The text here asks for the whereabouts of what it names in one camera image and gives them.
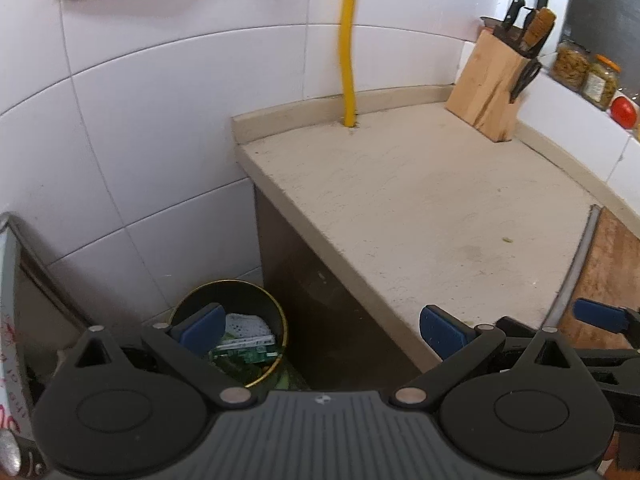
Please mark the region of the green milk carton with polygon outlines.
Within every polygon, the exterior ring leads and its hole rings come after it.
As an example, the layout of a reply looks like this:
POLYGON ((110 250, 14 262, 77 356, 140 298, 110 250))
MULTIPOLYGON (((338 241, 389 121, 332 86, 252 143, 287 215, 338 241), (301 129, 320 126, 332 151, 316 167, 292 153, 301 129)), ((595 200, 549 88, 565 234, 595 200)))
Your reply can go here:
POLYGON ((224 336, 218 346, 207 353, 210 364, 240 382, 262 377, 280 356, 281 348, 273 336, 232 338, 224 336))

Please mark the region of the black trash bin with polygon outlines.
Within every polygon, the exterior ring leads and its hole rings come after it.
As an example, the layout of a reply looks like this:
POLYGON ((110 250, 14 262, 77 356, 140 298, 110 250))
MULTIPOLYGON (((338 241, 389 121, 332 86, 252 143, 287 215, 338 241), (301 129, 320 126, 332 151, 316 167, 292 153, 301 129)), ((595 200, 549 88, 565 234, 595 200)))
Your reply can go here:
POLYGON ((207 283, 183 298, 169 324, 180 344, 246 388, 288 388, 288 321, 262 287, 230 278, 207 283))

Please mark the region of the black kitchen scissors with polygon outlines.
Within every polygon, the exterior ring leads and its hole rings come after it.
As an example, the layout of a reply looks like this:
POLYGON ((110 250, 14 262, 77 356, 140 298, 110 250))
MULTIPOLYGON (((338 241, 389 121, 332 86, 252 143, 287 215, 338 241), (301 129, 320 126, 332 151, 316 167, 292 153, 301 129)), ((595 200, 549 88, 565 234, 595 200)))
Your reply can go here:
POLYGON ((533 82, 542 69, 541 62, 538 58, 532 58, 528 61, 525 67, 522 69, 520 76, 515 81, 513 88, 510 91, 509 103, 513 104, 524 89, 533 82))

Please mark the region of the wooden cutting board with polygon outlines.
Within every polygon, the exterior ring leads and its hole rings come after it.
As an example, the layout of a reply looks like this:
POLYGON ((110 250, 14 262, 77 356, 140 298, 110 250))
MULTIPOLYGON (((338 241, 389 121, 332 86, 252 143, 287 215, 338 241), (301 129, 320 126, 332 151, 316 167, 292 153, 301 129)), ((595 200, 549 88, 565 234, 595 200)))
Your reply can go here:
POLYGON ((639 310, 639 287, 639 239, 611 211, 603 209, 570 304, 559 322, 560 332, 577 349, 631 349, 623 335, 577 321, 573 304, 585 298, 639 310))

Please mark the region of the red tomato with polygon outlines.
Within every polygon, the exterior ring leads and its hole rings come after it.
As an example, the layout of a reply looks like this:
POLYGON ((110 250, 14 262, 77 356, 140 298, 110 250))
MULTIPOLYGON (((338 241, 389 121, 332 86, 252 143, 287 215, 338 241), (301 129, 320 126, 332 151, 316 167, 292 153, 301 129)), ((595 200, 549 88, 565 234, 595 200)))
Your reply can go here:
POLYGON ((638 110, 626 96, 618 96, 612 101, 610 115, 614 122, 626 130, 634 128, 638 122, 638 110))

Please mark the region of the wooden knife block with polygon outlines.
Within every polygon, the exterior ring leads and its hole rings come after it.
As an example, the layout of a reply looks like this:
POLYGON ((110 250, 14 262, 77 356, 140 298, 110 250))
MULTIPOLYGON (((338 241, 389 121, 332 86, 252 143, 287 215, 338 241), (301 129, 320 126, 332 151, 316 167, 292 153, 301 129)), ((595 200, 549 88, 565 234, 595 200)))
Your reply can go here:
POLYGON ((446 110, 492 142, 512 139, 521 99, 510 102, 529 62, 488 30, 480 33, 445 104, 446 110))

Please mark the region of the pickle jar orange lid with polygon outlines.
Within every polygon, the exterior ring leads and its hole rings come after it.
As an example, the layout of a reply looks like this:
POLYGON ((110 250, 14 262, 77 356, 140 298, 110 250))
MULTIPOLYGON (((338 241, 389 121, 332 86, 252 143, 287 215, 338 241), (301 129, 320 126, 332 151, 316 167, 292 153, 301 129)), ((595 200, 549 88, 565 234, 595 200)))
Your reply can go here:
POLYGON ((590 64, 582 96, 599 110, 607 110, 618 88, 620 66, 602 54, 596 54, 590 64))

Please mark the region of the pickle jar dark lid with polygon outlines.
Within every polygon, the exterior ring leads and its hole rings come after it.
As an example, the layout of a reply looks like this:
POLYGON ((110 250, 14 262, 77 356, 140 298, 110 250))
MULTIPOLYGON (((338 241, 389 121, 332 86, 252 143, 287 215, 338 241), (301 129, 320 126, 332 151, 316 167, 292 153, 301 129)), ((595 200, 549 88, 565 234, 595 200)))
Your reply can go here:
POLYGON ((563 40, 556 48, 551 77, 572 91, 579 91, 590 66, 589 51, 572 40, 563 40))

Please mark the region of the metal bowl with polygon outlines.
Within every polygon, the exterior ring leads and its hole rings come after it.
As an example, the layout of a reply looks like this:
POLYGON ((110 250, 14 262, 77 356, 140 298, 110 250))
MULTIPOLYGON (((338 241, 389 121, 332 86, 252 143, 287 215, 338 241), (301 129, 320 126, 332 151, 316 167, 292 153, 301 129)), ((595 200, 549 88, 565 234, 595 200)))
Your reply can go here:
POLYGON ((494 29, 502 24, 500 18, 491 18, 490 16, 482 16, 480 21, 483 23, 483 27, 488 29, 494 29))

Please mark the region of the yellow gas pipe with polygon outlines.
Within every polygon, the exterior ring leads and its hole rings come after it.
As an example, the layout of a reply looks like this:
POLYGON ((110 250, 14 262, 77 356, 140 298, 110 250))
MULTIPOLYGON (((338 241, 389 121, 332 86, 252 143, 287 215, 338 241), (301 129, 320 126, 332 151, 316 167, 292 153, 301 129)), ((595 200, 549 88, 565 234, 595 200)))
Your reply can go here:
POLYGON ((340 61, 341 82, 344 104, 344 126, 356 126, 357 105, 352 68, 352 32, 354 31, 354 17, 357 0, 343 0, 341 6, 341 21, 338 26, 338 60, 340 61))

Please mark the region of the wooden handled knife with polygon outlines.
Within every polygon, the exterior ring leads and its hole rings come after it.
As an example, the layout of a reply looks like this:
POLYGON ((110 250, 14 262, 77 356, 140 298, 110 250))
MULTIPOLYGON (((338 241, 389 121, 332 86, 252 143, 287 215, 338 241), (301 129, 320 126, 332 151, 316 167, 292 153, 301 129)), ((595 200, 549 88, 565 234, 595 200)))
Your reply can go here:
POLYGON ((521 55, 526 58, 534 58, 541 50, 554 27, 556 15, 548 8, 537 10, 536 18, 529 25, 524 37, 527 50, 521 55))

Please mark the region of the black handled knife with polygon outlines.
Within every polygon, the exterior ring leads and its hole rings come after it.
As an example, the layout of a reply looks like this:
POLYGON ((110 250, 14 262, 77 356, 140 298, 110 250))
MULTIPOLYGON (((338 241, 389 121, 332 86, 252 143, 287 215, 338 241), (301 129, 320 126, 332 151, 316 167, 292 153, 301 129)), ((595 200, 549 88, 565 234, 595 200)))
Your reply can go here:
POLYGON ((525 5, 526 0, 512 0, 506 11, 506 16, 501 23, 494 27, 494 36, 509 46, 512 44, 510 31, 525 5))

